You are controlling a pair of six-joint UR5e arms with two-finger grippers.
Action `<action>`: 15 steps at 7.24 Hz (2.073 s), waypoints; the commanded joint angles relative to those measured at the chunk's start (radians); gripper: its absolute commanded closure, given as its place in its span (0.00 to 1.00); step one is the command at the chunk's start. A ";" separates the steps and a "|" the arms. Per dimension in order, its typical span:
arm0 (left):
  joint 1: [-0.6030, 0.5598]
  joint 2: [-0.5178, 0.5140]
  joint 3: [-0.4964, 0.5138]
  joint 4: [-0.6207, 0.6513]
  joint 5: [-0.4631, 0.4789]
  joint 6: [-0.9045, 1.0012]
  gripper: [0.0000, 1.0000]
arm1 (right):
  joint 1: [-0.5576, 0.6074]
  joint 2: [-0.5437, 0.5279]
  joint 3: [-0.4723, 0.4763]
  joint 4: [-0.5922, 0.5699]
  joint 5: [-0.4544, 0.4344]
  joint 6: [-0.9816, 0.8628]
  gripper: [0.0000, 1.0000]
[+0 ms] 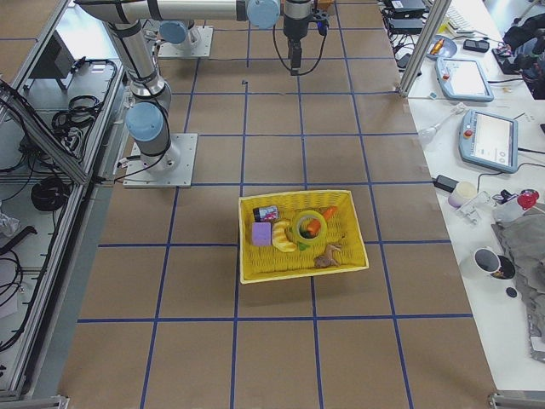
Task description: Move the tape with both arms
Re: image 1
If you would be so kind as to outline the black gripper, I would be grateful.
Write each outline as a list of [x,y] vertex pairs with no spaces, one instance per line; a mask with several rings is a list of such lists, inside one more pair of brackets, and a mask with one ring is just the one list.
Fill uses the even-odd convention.
[[301,42],[308,31],[310,22],[310,1],[287,0],[284,2],[284,35],[288,40],[290,70],[298,76],[301,70]]

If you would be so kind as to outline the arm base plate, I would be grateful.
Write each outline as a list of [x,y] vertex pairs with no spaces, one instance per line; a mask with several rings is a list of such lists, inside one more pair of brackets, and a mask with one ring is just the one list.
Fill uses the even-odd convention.
[[166,59],[194,59],[209,57],[211,42],[213,36],[213,26],[197,26],[194,23],[195,30],[200,34],[200,42],[194,49],[178,49],[170,43],[159,43],[158,57]]
[[171,145],[161,161],[151,169],[154,160],[144,156],[144,161],[130,161],[128,177],[123,178],[126,188],[190,187],[198,145],[195,133],[174,133],[170,135]]

